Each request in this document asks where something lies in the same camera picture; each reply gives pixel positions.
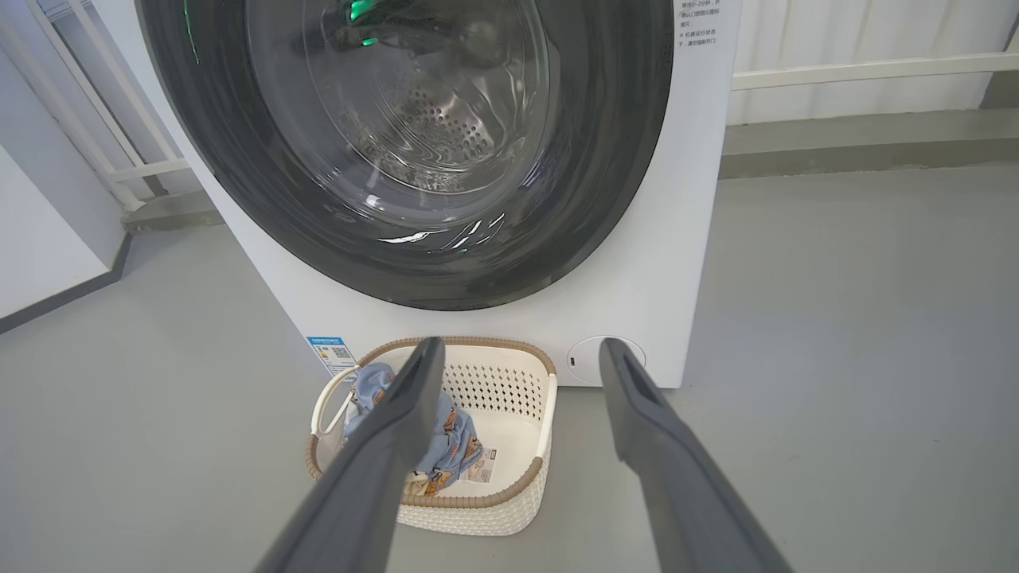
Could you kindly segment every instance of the basket rim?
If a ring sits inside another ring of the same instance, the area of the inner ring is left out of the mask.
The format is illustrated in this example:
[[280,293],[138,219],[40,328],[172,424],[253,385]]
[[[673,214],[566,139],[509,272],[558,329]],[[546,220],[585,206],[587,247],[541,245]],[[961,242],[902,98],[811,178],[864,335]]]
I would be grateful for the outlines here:
[[[391,343],[386,343],[375,350],[366,354],[361,360],[358,361],[358,368],[363,368],[373,361],[377,360],[383,354],[407,347],[416,347],[423,341],[424,337],[417,338],[400,338],[398,341],[393,341]],[[546,415],[543,420],[544,423],[551,424],[551,420],[547,415],[547,410],[549,406],[554,407],[555,404],[555,365],[552,364],[552,360],[548,358],[548,355],[544,353],[541,349],[534,345],[528,343],[521,343],[518,341],[509,341],[505,338],[490,338],[485,336],[442,336],[442,341],[447,346],[472,346],[472,347],[490,347],[490,348],[500,348],[508,350],[517,350],[521,352],[526,352],[538,360],[545,367],[550,378],[549,384],[549,397],[546,400],[545,408]],[[311,434],[308,437],[308,445],[305,450],[305,465],[308,467],[308,473],[311,474],[312,479],[319,481],[322,479],[322,468],[318,463],[318,442],[319,437],[315,434]],[[400,504],[405,506],[415,506],[424,508],[445,508],[445,509],[485,509],[504,504],[517,496],[519,496],[524,489],[526,489],[534,479],[538,476],[541,471],[542,465],[544,465],[545,460],[541,456],[535,456],[531,460],[531,465],[528,466],[524,475],[520,476],[517,481],[509,484],[507,487],[495,493],[482,497],[425,497],[425,496],[408,496],[404,494],[400,498]]]

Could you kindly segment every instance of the floor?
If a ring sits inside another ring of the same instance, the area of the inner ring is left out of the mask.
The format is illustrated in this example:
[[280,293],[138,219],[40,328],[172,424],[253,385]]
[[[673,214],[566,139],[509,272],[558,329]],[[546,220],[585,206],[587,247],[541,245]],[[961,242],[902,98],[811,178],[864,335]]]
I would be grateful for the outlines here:
[[[1019,568],[1019,168],[726,181],[668,399],[798,571]],[[311,486],[325,371],[224,227],[0,335],[0,571],[250,571]],[[654,571],[600,392],[508,538],[390,571]]]

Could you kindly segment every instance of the railing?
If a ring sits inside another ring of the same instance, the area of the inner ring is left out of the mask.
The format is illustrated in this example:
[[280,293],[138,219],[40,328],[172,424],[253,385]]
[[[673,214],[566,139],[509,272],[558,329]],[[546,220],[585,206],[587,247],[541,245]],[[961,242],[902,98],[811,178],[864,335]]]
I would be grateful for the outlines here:
[[797,0],[787,0],[786,15],[783,20],[782,46],[779,66],[774,69],[744,71],[733,75],[733,90],[755,90],[758,88],[779,88],[783,86],[805,86],[830,82],[851,82],[855,80],[880,80],[889,77],[910,77],[918,75],[943,75],[951,73],[974,73],[980,71],[1005,71],[1019,69],[1019,42],[1016,34],[1002,52],[944,56],[948,33],[952,28],[963,0],[948,0],[942,13],[937,32],[926,58],[909,58],[884,61],[863,61],[863,48],[872,25],[874,0],[866,0],[863,17],[856,33],[856,43],[850,63],[789,67],[790,31],[797,13]]
[[57,89],[44,66],[31,52],[25,42],[9,22],[0,20],[0,35],[13,48],[14,53],[11,54],[11,57],[18,64],[22,73],[29,76],[28,80],[33,85],[33,88],[37,90],[37,93],[44,100],[44,103],[47,104],[50,112],[56,117],[57,122],[60,123],[64,133],[67,134],[67,137],[77,150],[89,161],[107,189],[123,205],[125,210],[133,211],[139,209],[145,203],[139,200],[130,189],[123,185],[124,181],[189,169],[187,161],[181,157],[177,157],[173,146],[160,129],[158,121],[156,121],[144,104],[143,96],[138,93],[133,85],[128,81],[126,72],[113,56],[110,46],[107,45],[103,35],[100,34],[92,17],[86,11],[82,0],[67,0],[67,5],[73,12],[74,17],[81,22],[92,47],[101,56],[103,63],[115,79],[117,88],[123,92],[127,101],[130,102],[131,109],[138,114],[145,129],[158,146],[162,157],[157,161],[146,161],[138,149],[136,149],[103,98],[96,91],[85,70],[82,69],[82,66],[71,53],[71,49],[64,42],[60,33],[53,25],[53,22],[47,17],[43,8],[40,7],[38,0],[26,0],[26,5],[57,51],[57,54],[59,54],[60,59],[63,60],[64,65],[67,66],[67,69],[74,77],[74,81],[81,86],[92,107],[96,109],[103,123],[110,131],[114,140],[116,140],[117,145],[129,159],[131,167],[118,169],[113,166],[110,158],[103,151],[102,146],[96,142],[93,134],[89,132],[81,118],[74,113],[71,105]]

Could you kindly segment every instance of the front-load washing machine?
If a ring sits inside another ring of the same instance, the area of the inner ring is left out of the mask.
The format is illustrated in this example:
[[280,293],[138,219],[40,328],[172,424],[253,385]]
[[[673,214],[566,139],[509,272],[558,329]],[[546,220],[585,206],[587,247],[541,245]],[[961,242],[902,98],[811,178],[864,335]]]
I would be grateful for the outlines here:
[[333,371],[525,341],[679,386],[739,0],[94,0],[237,241]]

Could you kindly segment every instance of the label paper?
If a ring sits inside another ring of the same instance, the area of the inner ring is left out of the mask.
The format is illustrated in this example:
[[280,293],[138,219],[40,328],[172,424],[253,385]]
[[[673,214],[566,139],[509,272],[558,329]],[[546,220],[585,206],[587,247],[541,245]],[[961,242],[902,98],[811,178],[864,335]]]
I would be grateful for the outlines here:
[[[343,338],[308,336],[308,343],[312,345],[315,353],[333,376],[357,364],[351,351],[343,344]],[[346,379],[354,380],[357,377],[357,374],[351,374]]]
[[495,448],[484,448],[481,457],[474,464],[467,468],[467,480],[477,483],[489,483],[495,471]]

